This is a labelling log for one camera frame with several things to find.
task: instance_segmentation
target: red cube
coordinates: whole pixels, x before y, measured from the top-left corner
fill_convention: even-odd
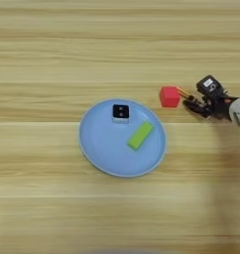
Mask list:
[[[163,87],[160,97],[163,107],[178,107],[180,103],[179,91],[175,86]]]

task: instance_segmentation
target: robotic arm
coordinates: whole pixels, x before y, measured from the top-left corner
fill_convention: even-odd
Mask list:
[[[232,97],[222,85],[212,76],[208,75],[196,85],[202,96],[199,101],[189,96],[183,104],[191,111],[208,118],[228,119],[240,127],[240,98]]]

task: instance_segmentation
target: small black box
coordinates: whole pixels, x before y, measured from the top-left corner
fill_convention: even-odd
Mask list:
[[[130,118],[130,110],[127,105],[113,105],[113,118],[117,121],[128,121]]]

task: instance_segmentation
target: plate rim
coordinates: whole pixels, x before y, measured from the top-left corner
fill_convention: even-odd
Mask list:
[[[107,170],[104,170],[103,168],[101,168],[100,166],[98,166],[96,163],[94,163],[92,160],[89,159],[87,153],[84,151],[84,148],[81,144],[81,131],[80,131],[80,127],[81,127],[81,123],[83,122],[83,119],[86,117],[86,115],[96,106],[100,105],[100,104],[103,104],[103,103],[106,103],[106,102],[110,102],[110,101],[114,101],[114,100],[123,100],[123,101],[129,101],[129,102],[133,102],[133,103],[136,103],[142,107],[145,107],[147,110],[149,110],[152,115],[157,119],[157,121],[160,123],[163,131],[164,131],[164,134],[165,134],[165,150],[163,152],[163,155],[161,156],[161,158],[158,160],[158,162],[153,166],[151,167],[149,170],[141,173],[141,174],[136,174],[136,175],[119,175],[119,174],[115,174],[115,173],[111,173],[111,172],[108,172]],[[81,120],[80,120],[80,123],[77,127],[77,142],[78,142],[78,145],[79,147],[81,148],[81,152],[82,154],[85,156],[85,158],[88,160],[88,162],[93,165],[96,169],[100,170],[101,172],[103,172],[104,174],[107,174],[107,175],[110,175],[110,176],[113,176],[113,177],[117,177],[117,178],[122,178],[122,179],[133,179],[133,178],[139,178],[143,175],[146,175],[150,172],[152,172],[154,169],[156,169],[163,161],[165,155],[166,155],[166,152],[167,152],[167,149],[168,149],[168,136],[167,136],[167,132],[166,132],[166,129],[164,127],[164,124],[162,123],[161,119],[156,115],[156,113],[154,113],[154,111],[152,109],[150,109],[148,106],[144,105],[143,103],[141,102],[138,102],[136,100],[133,100],[133,99],[124,99],[124,98],[111,98],[111,99],[106,99],[106,100],[102,100],[102,101],[99,101],[98,103],[94,104],[92,107],[90,107],[84,114],[83,116],[81,117]]]

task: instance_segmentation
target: green sponge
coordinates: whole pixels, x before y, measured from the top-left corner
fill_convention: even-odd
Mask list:
[[[152,123],[144,122],[128,141],[128,145],[132,149],[138,150],[153,130],[154,126]]]

